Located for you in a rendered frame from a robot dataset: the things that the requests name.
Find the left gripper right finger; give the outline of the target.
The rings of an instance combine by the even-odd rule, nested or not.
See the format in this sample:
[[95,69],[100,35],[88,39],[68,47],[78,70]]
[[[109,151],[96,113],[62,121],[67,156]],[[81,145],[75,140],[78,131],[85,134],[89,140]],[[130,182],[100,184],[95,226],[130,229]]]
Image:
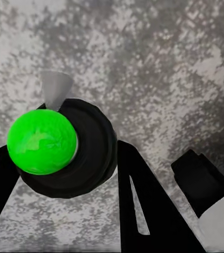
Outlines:
[[[132,178],[150,235],[138,232]],[[138,150],[118,140],[121,253],[206,253]]]

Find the insectifuge atomizer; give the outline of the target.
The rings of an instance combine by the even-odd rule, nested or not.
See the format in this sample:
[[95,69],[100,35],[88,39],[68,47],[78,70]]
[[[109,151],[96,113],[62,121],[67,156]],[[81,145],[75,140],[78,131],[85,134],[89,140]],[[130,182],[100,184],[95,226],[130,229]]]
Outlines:
[[74,78],[42,71],[45,103],[20,116],[7,136],[9,156],[23,181],[49,198],[91,192],[118,173],[118,138],[101,110],[67,99]]

